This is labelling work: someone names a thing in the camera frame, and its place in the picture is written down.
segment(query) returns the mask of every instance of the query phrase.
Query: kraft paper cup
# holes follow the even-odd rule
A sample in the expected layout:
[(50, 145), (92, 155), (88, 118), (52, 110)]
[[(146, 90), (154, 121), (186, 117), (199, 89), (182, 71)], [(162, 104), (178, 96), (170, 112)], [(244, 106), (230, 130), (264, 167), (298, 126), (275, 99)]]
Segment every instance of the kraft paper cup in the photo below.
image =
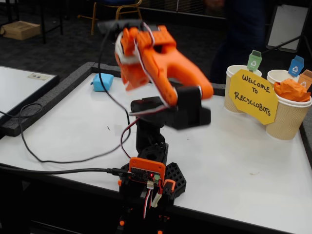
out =
[(271, 70), (267, 75), (267, 80), (271, 83), (272, 87), (274, 87), (275, 82), (283, 82), (286, 79), (293, 79), (298, 82), (299, 76), (292, 77), (286, 70)]
[(291, 140), (295, 137), (303, 119), (307, 115), (312, 105), (312, 99), (310, 98), (310, 101), (307, 102), (284, 100), (286, 102), (280, 98), (278, 99), (275, 122), (268, 124), (266, 131), (274, 138)]
[[(232, 99), (230, 98), (229, 91), (230, 91), (231, 77), (241, 69), (249, 71), (247, 66), (244, 66), (244, 65), (233, 65), (233, 66), (228, 67), (228, 69), (226, 71), (226, 83), (225, 83), (225, 95), (224, 95), (224, 107), (228, 111), (230, 111), (234, 114), (238, 114), (238, 115), (242, 115), (242, 114), (244, 114), (244, 112), (242, 112), (236, 108), (236, 106), (232, 102)], [(262, 76), (262, 73), (259, 70), (256, 70), (254, 73), (257, 76)]]

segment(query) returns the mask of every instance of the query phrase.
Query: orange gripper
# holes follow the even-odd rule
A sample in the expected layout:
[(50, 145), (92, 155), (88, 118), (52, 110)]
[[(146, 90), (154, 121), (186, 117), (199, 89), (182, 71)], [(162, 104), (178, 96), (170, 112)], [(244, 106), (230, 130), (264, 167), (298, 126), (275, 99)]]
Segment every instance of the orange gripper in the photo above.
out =
[(175, 106), (178, 97), (169, 77), (186, 86), (199, 86), (202, 99), (211, 98), (214, 90), (202, 71), (176, 49), (176, 41), (165, 26), (158, 28), (159, 31), (153, 31), (152, 35), (137, 28), (125, 28), (119, 35), (115, 56), (126, 90), (138, 88), (151, 80), (162, 99), (169, 106)]

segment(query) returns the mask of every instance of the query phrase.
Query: person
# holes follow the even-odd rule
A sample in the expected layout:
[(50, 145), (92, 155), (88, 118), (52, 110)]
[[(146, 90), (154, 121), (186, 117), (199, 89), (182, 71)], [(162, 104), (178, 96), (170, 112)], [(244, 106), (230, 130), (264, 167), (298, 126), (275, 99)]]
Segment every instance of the person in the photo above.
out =
[(264, 0), (205, 0), (211, 8), (224, 7), (229, 23), (225, 41), (212, 62), (209, 80), (225, 84), (231, 65), (247, 65), (252, 50), (261, 51), (265, 42)]

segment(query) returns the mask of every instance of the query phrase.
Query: yellow sign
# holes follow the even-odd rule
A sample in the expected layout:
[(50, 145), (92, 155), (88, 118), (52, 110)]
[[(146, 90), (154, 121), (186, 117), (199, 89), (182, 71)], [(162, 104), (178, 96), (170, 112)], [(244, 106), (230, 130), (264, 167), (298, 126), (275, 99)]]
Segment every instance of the yellow sign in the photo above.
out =
[(230, 98), (237, 109), (255, 117), (262, 124), (274, 122), (278, 99), (266, 79), (250, 71), (239, 70), (231, 77)]

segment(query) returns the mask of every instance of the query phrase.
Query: white table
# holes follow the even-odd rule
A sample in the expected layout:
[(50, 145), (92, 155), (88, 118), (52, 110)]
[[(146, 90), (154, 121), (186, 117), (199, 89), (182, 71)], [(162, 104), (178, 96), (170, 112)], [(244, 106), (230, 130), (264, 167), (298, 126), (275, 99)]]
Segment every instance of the white table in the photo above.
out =
[[(46, 80), (29, 78), (31, 74)], [(0, 66), (0, 110), (9, 112), (57, 76)]]
[[(25, 131), (41, 159), (73, 160), (118, 145), (126, 116), (105, 93), (94, 92), (90, 75), (51, 111)], [(115, 78), (110, 93), (126, 107), (132, 100), (156, 96), (151, 85), (127, 93)], [(187, 187), (175, 205), (298, 234), (312, 232), (312, 171), (300, 134), (292, 141), (270, 138), (264, 126), (248, 116), (230, 114), (223, 97), (203, 105), (211, 109), (210, 126), (176, 131), (164, 127), (169, 143), (167, 163), (176, 162)], [(137, 156), (136, 127), (125, 149)], [(0, 140), (0, 163), (32, 170), (121, 167), (128, 158), (111, 155), (77, 164), (40, 164), (20, 136)], [(118, 178), (102, 173), (60, 175), (70, 180), (118, 191)]]

